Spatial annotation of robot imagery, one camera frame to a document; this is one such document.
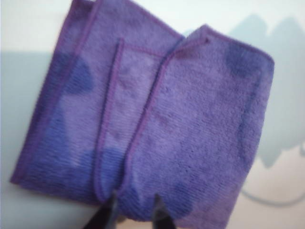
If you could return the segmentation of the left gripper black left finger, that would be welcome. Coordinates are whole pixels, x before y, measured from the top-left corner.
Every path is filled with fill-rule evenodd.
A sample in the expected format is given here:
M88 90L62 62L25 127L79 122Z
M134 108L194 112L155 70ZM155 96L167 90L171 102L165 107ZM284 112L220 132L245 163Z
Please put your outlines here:
M98 209L83 227L84 229L115 229L117 221L117 195L111 197Z

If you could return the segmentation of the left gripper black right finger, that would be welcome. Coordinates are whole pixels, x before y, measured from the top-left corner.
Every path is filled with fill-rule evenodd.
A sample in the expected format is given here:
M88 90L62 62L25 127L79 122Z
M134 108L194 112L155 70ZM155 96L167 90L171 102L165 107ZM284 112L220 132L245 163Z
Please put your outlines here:
M153 229L177 229L160 195L155 194L152 213Z

